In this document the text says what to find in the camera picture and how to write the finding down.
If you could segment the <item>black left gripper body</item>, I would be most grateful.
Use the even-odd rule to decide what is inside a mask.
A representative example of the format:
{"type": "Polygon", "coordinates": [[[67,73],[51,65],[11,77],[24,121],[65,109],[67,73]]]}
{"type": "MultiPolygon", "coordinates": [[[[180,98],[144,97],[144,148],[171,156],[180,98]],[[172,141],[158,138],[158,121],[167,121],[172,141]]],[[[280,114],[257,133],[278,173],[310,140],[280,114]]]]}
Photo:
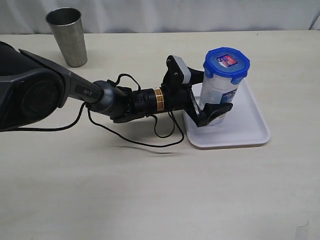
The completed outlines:
{"type": "Polygon", "coordinates": [[[166,59],[167,71],[161,83],[164,94],[164,109],[168,111],[183,110],[197,127],[204,127],[203,115],[192,91],[192,86],[182,84],[183,75],[178,69],[173,55],[166,59]]]}

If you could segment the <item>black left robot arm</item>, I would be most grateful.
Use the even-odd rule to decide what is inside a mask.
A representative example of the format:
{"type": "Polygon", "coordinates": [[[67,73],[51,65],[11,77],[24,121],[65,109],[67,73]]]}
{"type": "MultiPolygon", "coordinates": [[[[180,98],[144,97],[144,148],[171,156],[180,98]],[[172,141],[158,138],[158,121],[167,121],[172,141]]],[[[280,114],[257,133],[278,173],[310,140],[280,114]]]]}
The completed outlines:
{"type": "Polygon", "coordinates": [[[51,60],[2,42],[0,129],[11,131],[41,121],[63,107],[68,98],[83,101],[89,110],[106,115],[117,124],[183,110],[198,126],[207,125],[211,108],[199,108],[191,91],[203,73],[192,70],[191,79],[179,83],[174,72],[178,60],[169,56],[167,63],[159,88],[132,90],[118,81],[90,82],[51,60]]]}

